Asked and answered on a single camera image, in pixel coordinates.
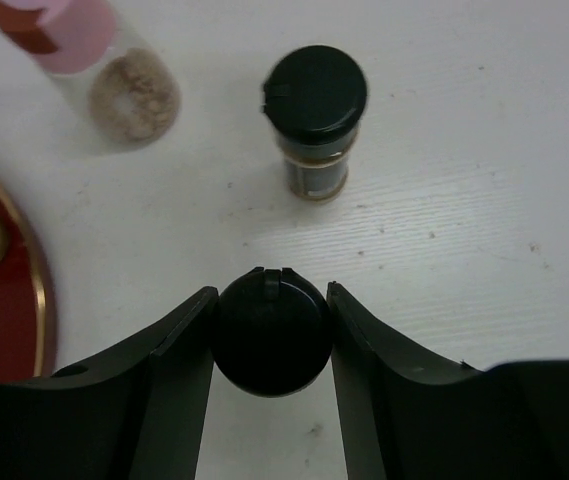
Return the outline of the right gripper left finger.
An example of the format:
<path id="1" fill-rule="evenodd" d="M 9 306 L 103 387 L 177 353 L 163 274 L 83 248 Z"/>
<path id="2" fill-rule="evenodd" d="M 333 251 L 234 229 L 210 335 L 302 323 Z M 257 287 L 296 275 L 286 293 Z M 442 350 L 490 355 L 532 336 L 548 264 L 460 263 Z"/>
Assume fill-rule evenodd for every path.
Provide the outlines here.
<path id="1" fill-rule="evenodd" d="M 0 384 L 0 479 L 191 479 L 218 293 L 50 377 Z"/>

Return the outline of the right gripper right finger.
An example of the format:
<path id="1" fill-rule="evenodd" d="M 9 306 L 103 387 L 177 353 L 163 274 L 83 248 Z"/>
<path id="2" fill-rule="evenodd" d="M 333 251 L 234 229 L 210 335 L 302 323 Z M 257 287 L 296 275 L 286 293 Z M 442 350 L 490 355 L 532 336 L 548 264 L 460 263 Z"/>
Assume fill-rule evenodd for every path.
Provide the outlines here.
<path id="1" fill-rule="evenodd" d="M 342 285 L 327 301 L 352 479 L 569 479 L 569 360 L 486 371 L 438 355 Z"/>

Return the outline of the black cap spice bottle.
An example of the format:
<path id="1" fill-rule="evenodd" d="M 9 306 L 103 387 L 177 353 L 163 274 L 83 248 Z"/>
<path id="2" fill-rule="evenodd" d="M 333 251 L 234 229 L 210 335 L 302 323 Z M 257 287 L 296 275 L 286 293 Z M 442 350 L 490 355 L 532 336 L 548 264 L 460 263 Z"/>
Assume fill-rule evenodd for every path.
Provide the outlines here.
<path id="1" fill-rule="evenodd" d="M 368 101 L 361 67 L 335 47 L 305 46 L 277 62 L 262 94 L 291 191 L 312 201 L 336 196 Z"/>

